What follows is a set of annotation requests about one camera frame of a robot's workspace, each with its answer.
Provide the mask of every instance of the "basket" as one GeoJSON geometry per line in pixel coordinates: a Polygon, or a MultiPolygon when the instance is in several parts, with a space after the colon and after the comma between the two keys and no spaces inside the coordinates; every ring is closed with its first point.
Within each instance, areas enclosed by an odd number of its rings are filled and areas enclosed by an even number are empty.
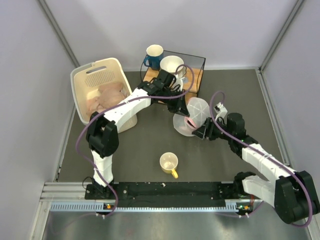
{"type": "MultiPolygon", "coordinates": [[[[87,125],[90,121],[90,116],[86,114],[87,100],[100,95],[98,91],[100,85],[117,82],[123,83],[128,94],[132,93],[120,62],[113,57],[80,66],[71,72],[73,99],[83,124],[87,125]]],[[[137,122],[137,115],[134,115],[118,130],[118,133],[134,127],[137,122]]]]}

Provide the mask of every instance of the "wooden base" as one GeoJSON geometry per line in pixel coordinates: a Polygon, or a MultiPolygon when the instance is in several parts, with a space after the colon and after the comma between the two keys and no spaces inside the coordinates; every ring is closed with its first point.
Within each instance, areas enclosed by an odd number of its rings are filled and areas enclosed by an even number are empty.
{"type": "MultiPolygon", "coordinates": [[[[202,75],[204,73],[204,71],[199,68],[192,68],[192,70],[194,72],[194,83],[193,83],[192,88],[188,94],[190,94],[190,93],[196,94],[198,92],[199,87],[200,87],[200,82],[202,80],[202,75]]],[[[159,71],[152,70],[149,67],[145,73],[143,81],[150,82],[153,78],[156,78],[158,76],[158,74],[159,74],[159,71]]],[[[189,82],[183,84],[183,89],[187,90],[190,87],[191,80],[192,80],[192,73],[189,68],[187,68],[185,76],[188,78],[189,82]]]]}

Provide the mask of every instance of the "yellow mug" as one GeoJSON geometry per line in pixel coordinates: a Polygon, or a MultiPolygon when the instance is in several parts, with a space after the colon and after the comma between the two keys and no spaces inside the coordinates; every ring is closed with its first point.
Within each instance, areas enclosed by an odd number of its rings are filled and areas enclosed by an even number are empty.
{"type": "Polygon", "coordinates": [[[178,173],[176,171],[178,166],[178,157],[172,152],[166,152],[160,157],[160,166],[166,174],[172,174],[177,179],[178,173]]]}

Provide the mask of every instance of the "gray floor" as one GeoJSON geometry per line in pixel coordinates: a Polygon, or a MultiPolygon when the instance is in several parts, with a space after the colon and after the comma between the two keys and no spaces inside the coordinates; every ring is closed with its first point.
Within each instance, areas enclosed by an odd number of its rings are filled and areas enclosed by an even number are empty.
{"type": "MultiPolygon", "coordinates": [[[[139,82],[138,72],[127,72],[133,89],[139,82]]],[[[241,113],[248,134],[279,160],[275,134],[254,70],[205,71],[199,97],[209,101],[218,90],[226,93],[225,106],[229,112],[241,113]]],[[[241,171],[256,172],[249,164],[234,155],[222,140],[202,141],[184,137],[173,128],[173,115],[165,106],[154,104],[138,113],[135,127],[119,135],[120,146],[114,154],[112,170],[115,181],[174,181],[161,171],[159,158],[164,152],[179,157],[178,181],[232,181],[241,171]]],[[[81,182],[93,175],[90,164],[75,152],[76,139],[84,126],[76,114],[73,120],[60,182],[81,182]]],[[[83,140],[81,149],[91,155],[83,140]]],[[[283,223],[266,203],[249,219],[238,219],[214,213],[117,213],[102,220],[82,212],[51,212],[54,231],[46,228],[45,240],[110,239],[110,240],[307,240],[307,229],[283,223]]]]}
{"type": "Polygon", "coordinates": [[[283,223],[266,203],[249,219],[211,213],[117,213],[102,220],[83,212],[51,212],[43,240],[308,240],[304,228],[283,223]]]}
{"type": "MultiPolygon", "coordinates": [[[[138,72],[126,72],[132,89],[140,82],[138,72]]],[[[229,113],[241,113],[247,133],[265,150],[281,160],[278,144],[255,70],[206,70],[199,97],[209,102],[215,91],[226,93],[229,113]]],[[[159,158],[165,152],[178,156],[177,181],[233,181],[238,172],[257,172],[238,158],[226,141],[200,140],[180,135],[173,127],[173,114],[166,106],[153,104],[137,114],[135,127],[119,134],[119,148],[113,156],[112,171],[116,182],[173,182],[162,172],[159,158]]],[[[82,182],[93,175],[92,166],[77,155],[75,144],[84,125],[76,113],[65,150],[59,182],[82,182]]],[[[81,150],[91,156],[83,139],[81,150]]]]}

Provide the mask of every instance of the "blue mug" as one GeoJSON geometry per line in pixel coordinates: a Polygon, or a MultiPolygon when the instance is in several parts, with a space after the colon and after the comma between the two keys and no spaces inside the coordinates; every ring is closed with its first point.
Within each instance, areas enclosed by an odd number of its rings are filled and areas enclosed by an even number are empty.
{"type": "Polygon", "coordinates": [[[146,49],[146,56],[143,60],[143,64],[146,67],[150,67],[152,70],[160,70],[160,62],[164,58],[164,49],[162,46],[154,44],[148,46],[146,49]]]}

